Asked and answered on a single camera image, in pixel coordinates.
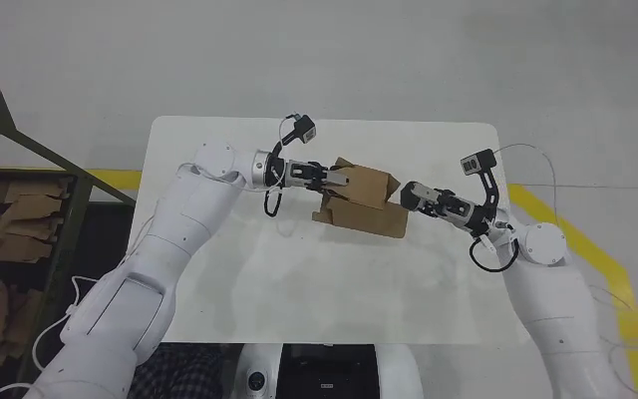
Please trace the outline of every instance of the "cardboard box flap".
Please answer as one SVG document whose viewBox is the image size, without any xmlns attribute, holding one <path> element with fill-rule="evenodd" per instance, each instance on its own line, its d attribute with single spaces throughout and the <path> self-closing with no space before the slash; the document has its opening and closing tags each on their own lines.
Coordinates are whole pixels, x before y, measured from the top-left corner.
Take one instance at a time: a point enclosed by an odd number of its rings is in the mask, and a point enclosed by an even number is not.
<svg viewBox="0 0 638 399">
<path fill-rule="evenodd" d="M 335 166 L 342 167 L 337 172 L 348 177 L 348 185 L 331 187 L 334 193 L 348 199 L 349 202 L 363 206 L 383 209 L 388 200 L 389 174 L 376 169 L 353 165 L 339 158 Z"/>
<path fill-rule="evenodd" d="M 401 182 L 395 179 L 394 176 L 388 174 L 388 192 L 386 193 L 386 200 L 389 200 L 392 194 L 401 186 Z"/>
<path fill-rule="evenodd" d="M 60 210 L 61 206 L 60 199 L 52 199 L 47 196 L 19 196 L 2 214 L 1 218 L 6 221 L 46 217 Z"/>
<path fill-rule="evenodd" d="M 4 227 L 4 232 L 31 236 L 42 240 L 52 240 L 58 229 L 58 225 L 62 224 L 63 221 L 61 217 L 11 220 L 9 224 Z"/>
<path fill-rule="evenodd" d="M 319 208 L 319 211 L 312 212 L 312 219 L 314 221 L 332 224 L 332 210 L 327 207 L 329 200 L 330 197 L 328 196 L 323 196 L 321 198 L 321 207 Z"/>
<path fill-rule="evenodd" d="M 0 238 L 0 260 L 35 263 L 51 255 L 51 245 L 39 240 L 14 234 Z"/>
<path fill-rule="evenodd" d="M 13 202 L 19 196 L 49 196 L 55 198 L 67 197 L 67 187 L 71 178 L 54 181 L 11 181 L 7 189 L 4 202 Z"/>
</svg>

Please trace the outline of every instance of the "cardboard piece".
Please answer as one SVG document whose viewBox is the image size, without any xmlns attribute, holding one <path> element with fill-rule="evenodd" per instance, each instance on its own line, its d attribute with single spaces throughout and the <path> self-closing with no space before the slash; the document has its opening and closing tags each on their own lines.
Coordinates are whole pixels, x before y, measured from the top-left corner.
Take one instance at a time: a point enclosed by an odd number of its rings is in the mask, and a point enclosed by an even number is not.
<svg viewBox="0 0 638 399">
<path fill-rule="evenodd" d="M 70 178 L 59 179 L 57 181 L 11 181 L 4 182 L 6 188 L 6 195 L 4 196 L 4 202 L 13 202 L 20 196 L 49 196 L 54 198 L 67 198 L 67 187 L 69 186 Z"/>
<path fill-rule="evenodd" d="M 26 303 L 15 311 L 15 314 L 11 316 L 11 322 L 5 330 L 5 341 L 16 343 L 19 345 L 26 345 L 29 341 L 29 336 L 33 330 L 33 326 L 40 309 L 40 301 L 42 299 L 42 292 L 35 289 L 29 289 L 27 292 Z"/>
<path fill-rule="evenodd" d="M 4 339 L 4 329 L 9 316 L 9 289 L 0 281 L 0 342 Z"/>
<path fill-rule="evenodd" d="M 46 217 L 60 210 L 61 207 L 60 199 L 47 196 L 19 196 L 0 218 L 8 224 L 10 220 Z"/>
<path fill-rule="evenodd" d="M 5 234 L 0 238 L 0 260 L 35 263 L 41 257 L 50 256 L 51 248 L 32 237 Z"/>
<path fill-rule="evenodd" d="M 61 217 L 34 218 L 25 220 L 11 220 L 4 228 L 4 232 L 15 235 L 31 236 L 45 241 L 55 241 L 58 225 L 64 220 Z"/>
<path fill-rule="evenodd" d="M 388 202 L 401 183 L 386 172 L 360 167 L 342 158 L 335 165 L 344 167 L 339 173 L 348 173 L 349 182 L 345 188 L 334 192 L 348 200 L 323 196 L 321 207 L 312 213 L 312 219 L 338 227 L 403 238 L 408 211 L 397 203 Z"/>
</svg>

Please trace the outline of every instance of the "cardboard box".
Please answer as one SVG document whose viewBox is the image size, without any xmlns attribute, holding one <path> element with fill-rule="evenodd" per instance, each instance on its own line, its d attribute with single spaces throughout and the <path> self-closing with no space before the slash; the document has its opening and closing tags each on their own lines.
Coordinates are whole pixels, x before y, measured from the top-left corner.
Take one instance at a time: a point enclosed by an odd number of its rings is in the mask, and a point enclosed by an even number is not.
<svg viewBox="0 0 638 399">
<path fill-rule="evenodd" d="M 51 255 L 51 245 L 36 238 L 4 234 L 0 237 L 0 260 L 23 263 L 35 263 L 41 257 Z"/>
<path fill-rule="evenodd" d="M 388 202 L 401 183 L 392 175 L 361 167 L 339 158 L 335 166 L 349 178 L 347 186 L 332 188 L 346 199 L 323 196 L 319 211 L 312 219 L 354 230 L 403 238 L 408 225 L 408 211 L 397 203 Z"/>
</svg>

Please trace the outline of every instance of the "black device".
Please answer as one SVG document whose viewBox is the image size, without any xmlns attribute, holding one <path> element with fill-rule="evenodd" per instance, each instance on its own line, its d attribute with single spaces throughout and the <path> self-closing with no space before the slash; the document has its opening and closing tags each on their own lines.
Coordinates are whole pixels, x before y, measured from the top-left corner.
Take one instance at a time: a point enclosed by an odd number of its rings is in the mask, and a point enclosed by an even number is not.
<svg viewBox="0 0 638 399">
<path fill-rule="evenodd" d="M 374 345 L 286 344 L 277 399 L 379 399 Z"/>
</svg>

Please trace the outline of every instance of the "white cable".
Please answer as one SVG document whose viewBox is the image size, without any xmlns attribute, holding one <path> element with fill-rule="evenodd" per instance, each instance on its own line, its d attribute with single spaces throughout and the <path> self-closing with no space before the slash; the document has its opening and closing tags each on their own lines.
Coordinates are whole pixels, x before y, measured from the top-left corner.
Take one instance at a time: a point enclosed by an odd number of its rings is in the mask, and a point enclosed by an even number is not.
<svg viewBox="0 0 638 399">
<path fill-rule="evenodd" d="M 620 376 L 620 374 L 618 374 L 618 370 L 616 370 L 616 368 L 613 365 L 613 361 L 611 360 L 611 356 L 614 353 L 614 350 L 616 350 L 617 348 L 625 348 L 625 349 L 630 349 L 630 350 L 636 350 L 636 347 L 634 347 L 633 349 L 631 347 L 627 348 L 624 347 L 622 345 L 614 345 L 612 343 L 611 349 L 609 349 L 609 352 L 607 352 L 607 362 L 609 363 L 609 366 L 611 367 L 611 370 L 614 372 L 614 375 L 616 376 L 616 379 L 618 380 L 618 382 L 620 382 L 620 384 L 629 392 L 633 393 L 634 395 L 638 396 L 638 391 L 636 391 L 635 389 L 633 389 L 631 386 L 629 386 L 629 384 L 627 384 L 622 377 Z"/>
<path fill-rule="evenodd" d="M 31 348 L 31 357 L 33 357 L 33 363 L 36 365 L 36 367 L 40 371 L 44 371 L 44 366 L 42 365 L 42 363 L 40 363 L 40 360 L 38 360 L 38 354 L 37 354 L 37 352 L 38 352 L 38 343 L 40 343 L 40 339 L 42 339 L 42 337 L 47 332 L 51 331 L 57 325 L 59 325 L 60 323 L 62 323 L 66 319 L 68 319 L 73 314 L 73 312 L 75 311 L 76 307 L 78 306 L 78 304 L 80 302 L 80 287 L 78 286 L 78 281 L 77 280 L 85 280 L 85 281 L 97 282 L 97 280 L 94 279 L 94 278 L 84 277 L 82 275 L 74 275 L 73 277 L 71 277 L 71 283 L 73 284 L 73 287 L 76 290 L 76 298 L 74 299 L 73 304 L 70 305 L 67 308 L 66 314 L 60 320 L 56 321 L 55 323 L 53 323 L 50 326 L 48 326 L 47 328 L 45 328 L 40 333 L 40 335 L 38 335 L 36 340 L 33 341 L 33 347 Z"/>
<path fill-rule="evenodd" d="M 545 157 L 545 159 L 547 160 L 547 163 L 549 164 L 549 168 L 551 169 L 551 178 L 552 178 L 552 181 L 553 181 L 552 186 L 554 188 L 554 218 L 556 219 L 556 225 L 558 227 L 560 227 L 560 221 L 558 221 L 558 207 L 556 205 L 556 203 L 557 203 L 557 199 L 556 199 L 556 197 L 557 197 L 557 195 L 556 195 L 556 171 L 554 170 L 554 165 L 551 162 L 551 159 L 547 156 L 547 154 L 543 150 L 541 150 L 539 147 L 533 146 L 533 145 L 527 144 L 527 143 L 510 144 L 508 146 L 499 148 L 498 150 L 494 151 L 494 153 L 496 154 L 496 153 L 498 153 L 498 152 L 500 152 L 502 150 L 508 149 L 510 147 L 518 147 L 518 146 L 530 147 L 531 149 L 535 149 L 538 152 L 540 152 L 540 154 L 543 155 Z"/>
<path fill-rule="evenodd" d="M 5 385 L 2 388 L 0 388 L 0 392 L 5 392 L 15 388 L 35 389 L 38 392 L 38 395 L 40 395 L 41 398 L 44 398 L 44 392 L 42 392 L 42 389 L 38 388 L 34 384 L 27 384 L 24 382 L 16 382 L 15 384 Z"/>
</svg>

